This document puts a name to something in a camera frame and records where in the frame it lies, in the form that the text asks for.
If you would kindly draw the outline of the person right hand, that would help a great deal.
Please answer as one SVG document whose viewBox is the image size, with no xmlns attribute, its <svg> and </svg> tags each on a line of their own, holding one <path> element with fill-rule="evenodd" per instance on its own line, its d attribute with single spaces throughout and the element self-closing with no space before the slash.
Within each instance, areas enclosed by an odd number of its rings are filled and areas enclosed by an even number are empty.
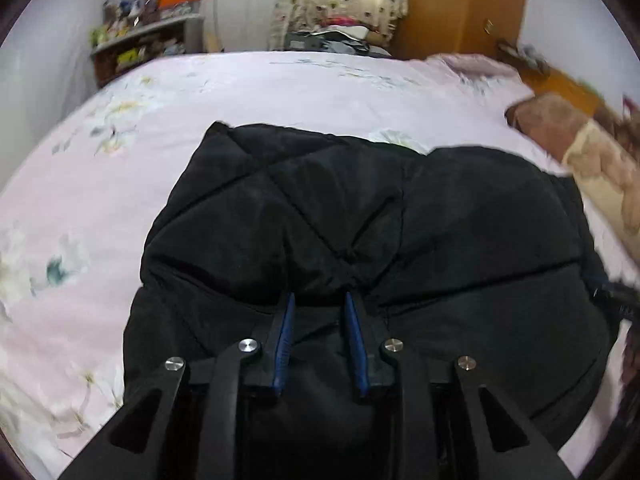
<svg viewBox="0 0 640 480">
<path fill-rule="evenodd" d="M 639 417 L 639 368 L 640 368 L 640 335 L 639 326 L 629 327 L 623 355 L 622 374 L 623 394 L 620 398 L 618 414 L 629 427 Z"/>
</svg>

